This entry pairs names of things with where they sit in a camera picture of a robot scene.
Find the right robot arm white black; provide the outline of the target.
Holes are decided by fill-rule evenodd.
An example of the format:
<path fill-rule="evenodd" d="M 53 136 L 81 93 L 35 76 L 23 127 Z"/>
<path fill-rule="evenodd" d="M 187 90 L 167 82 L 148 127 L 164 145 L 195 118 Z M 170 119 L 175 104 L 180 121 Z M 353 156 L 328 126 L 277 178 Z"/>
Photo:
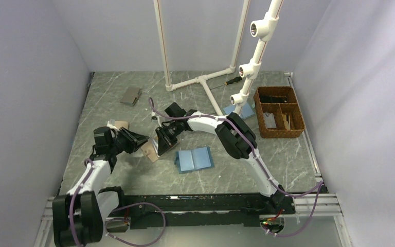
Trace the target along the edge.
<path fill-rule="evenodd" d="M 185 131 L 201 131 L 215 135 L 225 151 L 234 159 L 246 162 L 249 173 L 256 182 L 263 198 L 263 208 L 270 214 L 283 206 L 283 187 L 271 175 L 258 149 L 256 136 L 236 113 L 214 116 L 191 111 L 183 117 L 169 117 L 155 129 L 157 154 L 163 155 L 177 143 L 177 137 Z"/>

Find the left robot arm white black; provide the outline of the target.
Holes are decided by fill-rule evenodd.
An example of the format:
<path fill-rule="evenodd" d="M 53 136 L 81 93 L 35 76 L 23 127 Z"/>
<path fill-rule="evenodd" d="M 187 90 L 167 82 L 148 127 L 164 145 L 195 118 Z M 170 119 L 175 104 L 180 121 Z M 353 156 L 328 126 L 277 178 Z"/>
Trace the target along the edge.
<path fill-rule="evenodd" d="M 121 216 L 127 201 L 123 190 L 104 187 L 123 152 L 132 154 L 148 142 L 149 137 L 126 128 L 98 127 L 94 131 L 92 152 L 84 160 L 85 171 L 78 182 L 52 202 L 53 235 L 56 246 L 86 246 L 99 242 L 110 213 Z"/>

